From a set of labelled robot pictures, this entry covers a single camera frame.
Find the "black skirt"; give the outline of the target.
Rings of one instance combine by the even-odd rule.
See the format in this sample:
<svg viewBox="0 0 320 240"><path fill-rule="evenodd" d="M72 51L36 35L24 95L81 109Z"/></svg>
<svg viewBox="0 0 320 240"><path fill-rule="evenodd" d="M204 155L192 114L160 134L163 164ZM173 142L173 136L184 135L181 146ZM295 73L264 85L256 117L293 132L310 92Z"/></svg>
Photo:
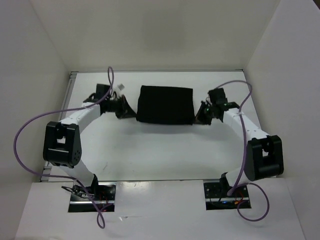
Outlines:
<svg viewBox="0 0 320 240"><path fill-rule="evenodd" d="M141 86L136 120L156 125L192 125L195 120L193 89Z"/></svg>

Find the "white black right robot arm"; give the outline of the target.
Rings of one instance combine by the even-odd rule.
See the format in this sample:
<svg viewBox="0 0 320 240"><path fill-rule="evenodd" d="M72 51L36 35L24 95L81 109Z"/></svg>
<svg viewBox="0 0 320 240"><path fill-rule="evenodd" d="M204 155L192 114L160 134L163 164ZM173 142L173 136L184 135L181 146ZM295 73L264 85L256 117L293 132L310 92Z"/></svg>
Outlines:
<svg viewBox="0 0 320 240"><path fill-rule="evenodd" d="M199 125L210 125L213 119L218 119L243 140L241 166L220 177L219 191L225 197L231 196L241 185L284 172L281 138L263 131L243 112L243 105L250 96L249 93L241 104L237 104L228 101L222 87L212 89L208 92L208 100L201 102L195 117L195 123Z"/></svg>

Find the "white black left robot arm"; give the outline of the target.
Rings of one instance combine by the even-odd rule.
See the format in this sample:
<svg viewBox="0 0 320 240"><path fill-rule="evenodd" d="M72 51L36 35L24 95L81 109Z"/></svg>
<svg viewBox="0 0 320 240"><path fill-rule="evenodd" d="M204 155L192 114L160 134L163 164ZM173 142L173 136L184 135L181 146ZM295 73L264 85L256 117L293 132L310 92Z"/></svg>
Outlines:
<svg viewBox="0 0 320 240"><path fill-rule="evenodd" d="M102 114L115 113L118 119L134 118L136 113L122 94L123 84L116 87L97 84L96 90L68 117L46 125L43 158L62 169L75 181L72 188L77 195L88 200L96 199L103 192L97 176L82 161L81 133Z"/></svg>

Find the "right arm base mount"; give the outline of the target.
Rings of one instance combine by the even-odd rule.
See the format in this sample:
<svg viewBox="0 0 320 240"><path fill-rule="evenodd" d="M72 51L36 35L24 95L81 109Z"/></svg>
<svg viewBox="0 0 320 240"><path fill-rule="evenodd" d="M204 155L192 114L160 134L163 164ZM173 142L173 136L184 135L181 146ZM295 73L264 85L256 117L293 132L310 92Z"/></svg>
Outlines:
<svg viewBox="0 0 320 240"><path fill-rule="evenodd" d="M249 192L245 186L238 188L231 196L222 192L217 181L203 182L205 206L207 211L251 209Z"/></svg>

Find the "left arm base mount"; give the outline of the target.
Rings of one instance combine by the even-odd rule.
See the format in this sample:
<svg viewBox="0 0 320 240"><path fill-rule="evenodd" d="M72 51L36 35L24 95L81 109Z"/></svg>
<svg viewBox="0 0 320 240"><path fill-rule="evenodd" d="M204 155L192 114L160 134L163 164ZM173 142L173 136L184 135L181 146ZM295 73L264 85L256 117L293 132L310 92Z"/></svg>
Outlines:
<svg viewBox="0 0 320 240"><path fill-rule="evenodd" d="M87 188L97 208L102 212L114 212L117 186L116 182L100 182L98 186L99 192L96 194ZM96 212L93 203L81 187L74 185L73 187L62 186L61 188L70 193L68 207L69 213Z"/></svg>

